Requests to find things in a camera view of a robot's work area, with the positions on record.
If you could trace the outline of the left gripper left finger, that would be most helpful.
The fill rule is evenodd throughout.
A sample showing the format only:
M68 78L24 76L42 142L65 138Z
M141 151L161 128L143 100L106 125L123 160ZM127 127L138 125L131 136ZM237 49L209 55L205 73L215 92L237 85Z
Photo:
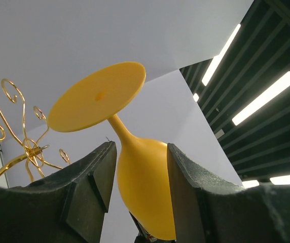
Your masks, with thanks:
M0 242L100 242L117 161L113 141L25 187L0 187Z

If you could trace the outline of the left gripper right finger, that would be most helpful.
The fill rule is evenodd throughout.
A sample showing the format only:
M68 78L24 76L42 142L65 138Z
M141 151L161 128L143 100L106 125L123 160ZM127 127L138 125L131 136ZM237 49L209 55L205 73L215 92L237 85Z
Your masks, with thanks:
M167 162L177 242L290 242L290 185L243 188L172 143Z

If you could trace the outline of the orange wine glass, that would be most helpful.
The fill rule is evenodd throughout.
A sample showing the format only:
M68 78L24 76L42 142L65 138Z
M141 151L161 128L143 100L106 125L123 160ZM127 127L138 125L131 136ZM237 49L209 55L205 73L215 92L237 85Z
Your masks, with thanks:
M68 133L107 120L121 142L117 182L125 206L150 235L175 240L167 144L133 135L118 117L145 80L146 69L138 62L98 70L74 84L54 103L47 124L57 132Z

